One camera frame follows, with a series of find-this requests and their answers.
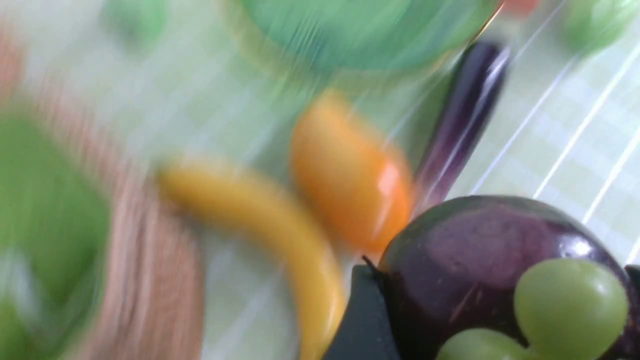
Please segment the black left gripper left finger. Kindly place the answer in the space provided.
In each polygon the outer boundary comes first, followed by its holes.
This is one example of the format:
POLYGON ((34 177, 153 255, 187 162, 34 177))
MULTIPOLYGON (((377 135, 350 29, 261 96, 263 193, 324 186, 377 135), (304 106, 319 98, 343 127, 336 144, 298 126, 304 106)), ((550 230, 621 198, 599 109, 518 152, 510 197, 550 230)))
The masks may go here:
POLYGON ((399 360, 382 292, 383 274, 367 257, 352 269, 350 297, 325 360, 399 360))

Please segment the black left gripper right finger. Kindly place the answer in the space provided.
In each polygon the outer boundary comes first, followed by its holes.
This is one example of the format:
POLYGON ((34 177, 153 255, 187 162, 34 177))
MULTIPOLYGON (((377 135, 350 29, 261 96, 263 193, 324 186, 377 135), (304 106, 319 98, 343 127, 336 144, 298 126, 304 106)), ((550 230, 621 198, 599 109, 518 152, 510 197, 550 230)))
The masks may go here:
POLYGON ((638 301, 640 294, 640 265, 625 265, 625 287, 630 301, 638 301))

